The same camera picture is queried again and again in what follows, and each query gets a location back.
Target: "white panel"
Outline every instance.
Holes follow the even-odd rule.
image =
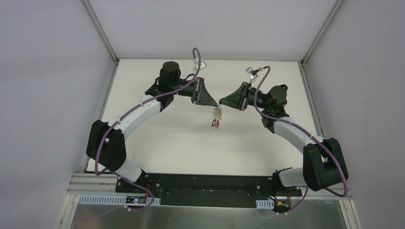
[[[405,225],[404,9],[403,0],[346,1],[307,64],[365,229]]]
[[[0,31],[0,228],[51,229],[113,64],[78,0],[3,0]]]
[[[120,58],[302,60],[335,0],[91,0]]]
[[[115,117],[138,101],[165,61],[121,60],[103,119]],[[192,72],[192,60],[176,62],[183,78]],[[206,63],[208,67],[201,71],[201,77],[216,100],[233,93],[250,79],[245,72],[249,66],[270,65],[272,72],[261,90],[268,92],[272,86],[286,84],[286,112],[315,132],[296,62],[208,60]],[[226,106],[222,109],[222,121],[219,129],[215,129],[211,127],[213,107],[193,105],[189,97],[176,96],[162,113],[129,136],[127,154],[140,168],[157,173],[266,176],[276,169],[302,167],[302,154],[287,140],[265,129],[254,107],[249,106],[243,112]]]

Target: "small hanging object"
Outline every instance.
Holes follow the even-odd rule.
[[[219,128],[219,120],[222,120],[222,109],[221,105],[217,105],[214,107],[213,110],[213,123],[211,124],[211,127],[215,126],[216,129]]]

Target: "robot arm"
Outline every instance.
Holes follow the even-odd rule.
[[[249,105],[253,106],[256,88],[252,87],[252,83],[257,78],[259,71],[253,70],[251,67],[246,69],[251,79],[250,82],[243,82],[237,91],[222,98],[219,104],[240,111],[245,110]],[[290,142],[304,157],[302,168],[283,169],[273,174],[273,180],[277,183],[276,188],[280,190],[291,186],[308,186],[312,190],[318,191],[340,183],[341,176],[338,169],[326,151],[306,133],[291,125],[295,122],[284,110],[284,106],[287,104],[287,89],[288,87],[284,84],[277,85],[266,94],[258,91],[256,98],[257,107],[263,109],[262,113],[278,119],[262,116],[263,126]],[[333,154],[347,179],[348,172],[339,142],[334,138],[324,139],[314,134],[312,136]]]
[[[201,69],[205,67],[206,64],[202,62]],[[186,79],[180,79],[180,74],[180,68],[176,62],[164,63],[159,77],[145,92],[145,96],[140,101],[107,122],[102,122],[101,120],[95,121],[90,130],[86,154],[90,158],[96,159],[97,150],[101,141],[104,140],[104,134],[112,124],[117,122],[103,143],[99,163],[108,170],[116,172],[130,181],[136,181],[144,172],[127,158],[125,141],[146,120],[162,112],[174,100],[174,95],[170,94],[153,99],[147,103],[145,102],[146,100],[150,100],[159,94],[174,91],[190,82]],[[178,92],[178,95],[190,97],[193,104],[217,106],[216,101],[205,88],[204,78],[201,77],[196,77],[195,81],[184,90]],[[138,109],[126,115],[128,111],[134,109],[139,104],[140,107]]]

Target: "gray wall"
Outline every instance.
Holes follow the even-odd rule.
[[[113,63],[79,0],[1,1],[0,31],[0,228],[53,228]]]
[[[362,227],[403,228],[405,1],[348,0],[307,64]]]

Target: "white table surface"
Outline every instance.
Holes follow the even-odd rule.
[[[123,59],[112,85],[103,121],[113,118],[138,101],[159,76],[167,60]],[[192,60],[174,60],[184,78],[192,73]],[[309,104],[296,62],[206,61],[208,92],[219,100],[236,91],[249,78],[249,66],[270,65],[263,83],[265,93],[274,85],[288,86],[286,112],[315,133]],[[153,173],[268,176],[286,167],[301,167],[302,154],[285,139],[262,126],[254,107],[241,112],[222,106],[220,128],[211,127],[212,107],[198,106],[190,98],[176,96],[160,114],[150,118],[126,141],[127,155],[140,168]],[[90,160],[88,171],[94,171]]]

